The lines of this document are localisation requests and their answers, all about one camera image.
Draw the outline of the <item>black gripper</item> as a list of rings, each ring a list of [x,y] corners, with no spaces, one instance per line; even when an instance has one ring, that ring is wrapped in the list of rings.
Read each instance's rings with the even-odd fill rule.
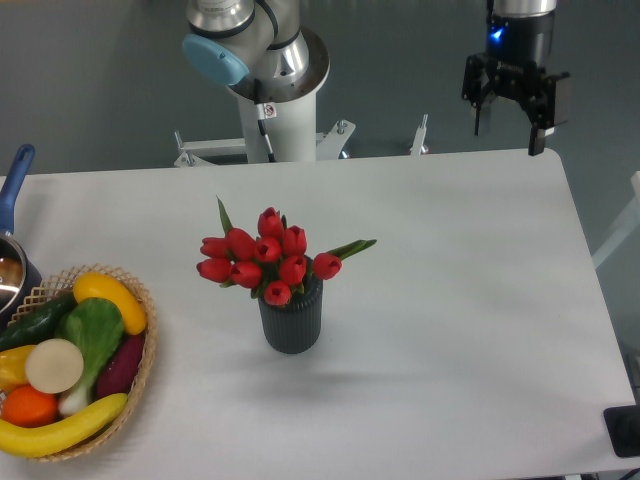
[[[474,135],[490,118],[496,97],[517,102],[528,113],[528,154],[545,149],[546,138],[570,118],[571,75],[550,74],[553,16],[487,18],[485,50],[466,59],[461,97],[470,103]]]

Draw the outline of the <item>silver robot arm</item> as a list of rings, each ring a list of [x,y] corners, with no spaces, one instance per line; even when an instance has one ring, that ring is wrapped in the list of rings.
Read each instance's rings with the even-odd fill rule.
[[[554,1],[489,1],[484,51],[466,59],[461,97],[476,122],[497,98],[517,103],[531,124],[528,153],[569,118],[571,77],[546,71],[555,23]],[[243,137],[180,145],[182,155],[234,155],[251,163],[344,157],[355,130],[338,121],[316,130],[316,94],[329,73],[326,46],[300,23],[297,1],[190,1],[190,32],[182,41],[189,64],[237,99]]]

